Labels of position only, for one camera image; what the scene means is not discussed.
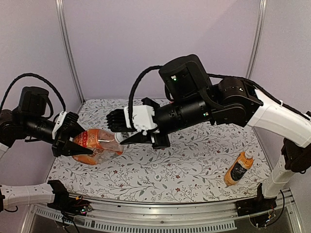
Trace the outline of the orange tea bottle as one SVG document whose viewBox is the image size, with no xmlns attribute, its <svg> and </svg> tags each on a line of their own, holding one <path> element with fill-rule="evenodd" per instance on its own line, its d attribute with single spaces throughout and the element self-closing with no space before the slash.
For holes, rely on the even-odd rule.
<svg viewBox="0 0 311 233">
<path fill-rule="evenodd" d="M 73 142 L 93 151 L 92 154 L 78 154 L 72 158 L 87 165 L 98 165 L 114 159 L 123 153 L 121 142 L 128 133 L 111 133 L 102 129 L 89 129 L 73 139 Z"/>
</svg>

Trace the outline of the dark label orange bottle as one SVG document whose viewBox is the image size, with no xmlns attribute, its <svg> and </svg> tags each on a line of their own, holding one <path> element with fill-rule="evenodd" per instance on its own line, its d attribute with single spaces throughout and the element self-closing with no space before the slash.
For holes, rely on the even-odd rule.
<svg viewBox="0 0 311 233">
<path fill-rule="evenodd" d="M 246 150 L 239 154 L 224 176 L 224 183 L 227 187 L 237 184 L 243 175 L 252 167 L 254 154 L 254 150 Z"/>
</svg>

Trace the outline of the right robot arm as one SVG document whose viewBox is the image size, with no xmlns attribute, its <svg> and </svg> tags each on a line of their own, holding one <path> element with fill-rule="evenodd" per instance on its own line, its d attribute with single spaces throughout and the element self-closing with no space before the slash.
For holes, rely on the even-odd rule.
<svg viewBox="0 0 311 233">
<path fill-rule="evenodd" d="M 160 106 L 144 98 L 142 105 L 133 104 L 134 94 L 142 78 L 157 70 L 165 85 L 169 104 Z M 266 129 L 284 138 L 280 165 L 258 188 L 251 207 L 261 212 L 277 196 L 280 189 L 296 172 L 310 164 L 299 165 L 290 158 L 289 148 L 306 157 L 311 152 L 311 115 L 274 98 L 252 80 L 219 75 L 212 84 L 199 57 L 195 54 L 175 58 L 164 65 L 151 66 L 134 82 L 123 109 L 110 112 L 106 119 L 112 132 L 132 132 L 123 144 L 150 143 L 153 148 L 170 146 L 168 135 L 208 121 L 212 125 L 235 124 L 241 127 Z"/>
</svg>

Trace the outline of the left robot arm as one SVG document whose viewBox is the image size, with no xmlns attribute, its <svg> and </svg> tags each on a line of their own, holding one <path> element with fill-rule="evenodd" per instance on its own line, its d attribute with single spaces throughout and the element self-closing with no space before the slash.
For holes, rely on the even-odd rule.
<svg viewBox="0 0 311 233">
<path fill-rule="evenodd" d="M 66 104 L 55 86 L 47 79 L 34 73 L 24 73 L 17 76 L 9 85 L 9 89 L 20 79 L 33 77 L 43 81 L 56 94 L 63 107 L 62 112 L 54 121 L 53 106 L 49 99 L 48 90 L 36 86 L 22 89 L 18 106 L 14 110 L 4 109 L 8 97 L 7 90 L 1 101 L 0 109 L 0 154 L 3 156 L 15 141 L 25 142 L 43 141 L 52 147 L 54 157 L 75 155 L 91 155 L 92 150 L 73 142 L 73 138 L 84 132 L 84 128 L 77 122 L 78 115 L 66 111 Z M 45 117 L 46 108 L 50 109 L 50 116 Z M 10 212 L 13 207 L 22 205 L 45 203 L 49 208 L 64 214 L 85 216 L 91 211 L 90 202 L 82 196 L 72 198 L 65 186 L 59 180 L 49 180 L 42 184 L 30 186 L 0 187 L 0 209 Z"/>
</svg>

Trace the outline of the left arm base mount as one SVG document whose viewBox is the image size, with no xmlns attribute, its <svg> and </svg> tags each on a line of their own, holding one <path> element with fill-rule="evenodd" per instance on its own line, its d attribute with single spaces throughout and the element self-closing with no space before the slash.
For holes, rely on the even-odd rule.
<svg viewBox="0 0 311 233">
<path fill-rule="evenodd" d="M 51 186 L 54 194 L 53 202 L 47 204 L 49 208 L 74 216 L 86 216 L 88 212 L 92 211 L 88 200 L 85 200 L 82 195 L 70 197 L 69 192 L 59 180 L 49 180 L 47 184 Z"/>
</svg>

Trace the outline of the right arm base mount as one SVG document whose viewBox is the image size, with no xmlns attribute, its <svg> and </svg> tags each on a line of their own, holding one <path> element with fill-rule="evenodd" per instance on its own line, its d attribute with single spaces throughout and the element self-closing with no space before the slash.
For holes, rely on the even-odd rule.
<svg viewBox="0 0 311 233">
<path fill-rule="evenodd" d="M 235 207 L 238 216 L 264 212 L 262 215 L 250 217 L 250 222 L 256 228 L 265 228 L 272 218 L 272 215 L 268 211 L 272 210 L 274 212 L 274 208 L 276 207 L 276 197 L 265 198 L 262 191 L 262 183 L 260 183 L 257 187 L 257 195 L 255 197 L 236 201 Z"/>
</svg>

